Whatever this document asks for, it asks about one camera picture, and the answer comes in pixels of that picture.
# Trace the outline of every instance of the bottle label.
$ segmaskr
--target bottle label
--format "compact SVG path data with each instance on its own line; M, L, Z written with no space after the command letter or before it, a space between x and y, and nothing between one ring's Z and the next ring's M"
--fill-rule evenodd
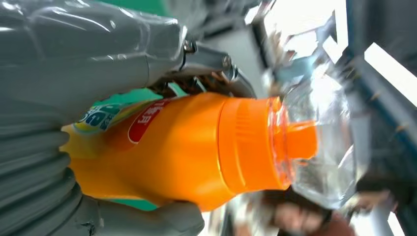
M170 99L156 101L140 113L129 128L128 137L131 143L137 144L142 139L152 120L170 101Z
M104 132L110 126L130 117L134 113L146 108L151 102L106 104L93 106L76 123L72 124L75 131L81 134L95 134Z

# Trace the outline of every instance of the bottle neck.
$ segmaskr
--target bottle neck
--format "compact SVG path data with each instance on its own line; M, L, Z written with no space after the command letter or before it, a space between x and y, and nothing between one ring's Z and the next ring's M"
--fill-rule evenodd
M235 194L263 189L287 189L277 172L271 130L271 109L279 98L229 98L219 121L219 164Z
M287 189L291 161L317 152L315 122L287 122L279 98L228 98L218 132L220 168L234 193Z

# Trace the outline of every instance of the orange juice bottle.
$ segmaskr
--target orange juice bottle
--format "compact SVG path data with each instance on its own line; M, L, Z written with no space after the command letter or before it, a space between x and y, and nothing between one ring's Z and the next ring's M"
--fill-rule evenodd
M278 98L214 93L110 104L64 127L70 141L61 150L87 195L184 200L210 211L239 193L287 189L291 159L316 155L315 121L285 117Z

